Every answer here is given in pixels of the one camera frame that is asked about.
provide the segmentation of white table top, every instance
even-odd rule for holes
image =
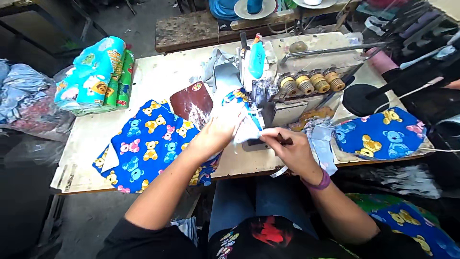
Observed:
[[[86,115],[76,119],[51,187],[60,189],[63,194],[114,190],[113,186],[92,167],[92,163],[105,149],[110,139],[120,131],[126,121],[133,117],[146,101],[169,99],[172,94],[190,86],[190,77],[201,75],[200,64],[209,59],[214,48],[235,53],[236,47],[239,45],[239,42],[233,42],[172,53],[166,56],[137,59],[134,66],[129,108]],[[377,87],[386,84],[383,78],[367,64],[364,64],[355,76],[354,83],[369,83]],[[387,95],[390,100],[396,97],[392,91],[388,92]],[[399,100],[392,102],[391,106],[404,109]],[[341,104],[336,117],[353,118]],[[336,164],[351,165],[355,162],[366,161],[338,150],[335,142],[331,144],[336,156]],[[422,146],[432,147],[432,144],[426,138]],[[426,153],[426,151],[419,150],[413,156]],[[224,150],[219,167],[211,176],[216,178],[270,171],[283,165],[272,149],[245,152],[241,145],[236,146],[236,150],[229,146]]]

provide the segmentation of pink fabric roll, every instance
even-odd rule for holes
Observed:
[[[371,55],[374,51],[377,50],[377,47],[369,49],[366,54]],[[383,74],[387,71],[390,71],[395,68],[399,68],[393,60],[388,57],[385,52],[380,51],[375,56],[369,59],[370,64],[380,73]]]

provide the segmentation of fabric piece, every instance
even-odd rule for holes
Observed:
[[[394,233],[405,234],[417,241],[433,258],[460,258],[460,248],[439,227],[428,211],[391,195],[347,194],[371,217],[389,225]]]
[[[173,94],[169,100],[174,114],[192,122],[199,129],[210,119],[213,100],[202,81]]]
[[[337,171],[330,144],[333,131],[331,118],[309,118],[305,121],[302,132],[308,137],[313,158],[331,176]]]
[[[120,67],[125,48],[122,39],[111,36],[84,49],[74,59],[74,69],[57,83],[54,102],[68,111],[103,105],[107,85]]]
[[[3,80],[0,94],[0,122],[12,123],[21,117],[18,108],[45,98],[42,91],[52,80],[26,64],[15,64]]]
[[[134,54],[130,50],[126,50],[125,60],[123,61],[123,69],[121,71],[120,79],[118,80],[116,105],[119,109],[128,108],[129,96],[131,93],[133,68]]]
[[[241,88],[235,90],[224,97],[222,100],[222,107],[225,109],[242,109],[246,113],[246,117],[240,124],[240,127],[236,131],[233,143],[243,143],[250,139],[258,139],[260,137],[260,132],[262,131],[262,126],[257,119],[257,116],[251,111],[251,107],[248,103],[248,97],[246,91]]]
[[[339,125],[335,138],[340,150],[364,159],[390,160],[416,151],[426,135],[423,122],[394,107]]]
[[[108,148],[92,164],[119,191],[144,191],[199,133],[191,122],[173,114],[167,107],[153,100],[146,102],[110,140],[118,155],[118,166],[102,172]],[[210,174],[217,168],[220,155],[203,163],[190,184],[211,184]]]

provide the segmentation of scrap fabric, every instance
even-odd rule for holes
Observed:
[[[389,160],[416,151],[426,135],[423,122],[394,107],[339,125],[335,130],[339,148],[365,159]]]
[[[439,226],[438,219],[414,204],[382,194],[347,194],[371,217],[393,232],[412,237],[433,258],[460,258],[460,248]]]
[[[112,74],[121,74],[125,42],[117,37],[104,38],[75,58],[75,67],[58,82],[54,102],[67,111],[98,107],[104,104]]]
[[[170,112],[166,101],[150,100],[110,141],[120,164],[101,173],[108,152],[106,148],[92,165],[119,191],[141,193],[198,133],[191,122]],[[210,174],[217,168],[219,157],[220,153],[203,163],[190,185],[211,184]]]

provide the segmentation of hand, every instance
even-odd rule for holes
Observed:
[[[221,113],[218,117],[211,117],[187,149],[193,150],[193,154],[199,156],[202,163],[208,161],[230,143],[235,128],[239,127],[243,118],[241,111],[229,111]]]
[[[291,138],[293,145],[281,145],[275,139],[278,133],[284,139]],[[322,169],[313,158],[305,134],[283,128],[270,128],[263,130],[261,135],[260,140],[267,143],[290,170],[310,184],[318,185],[321,183]]]

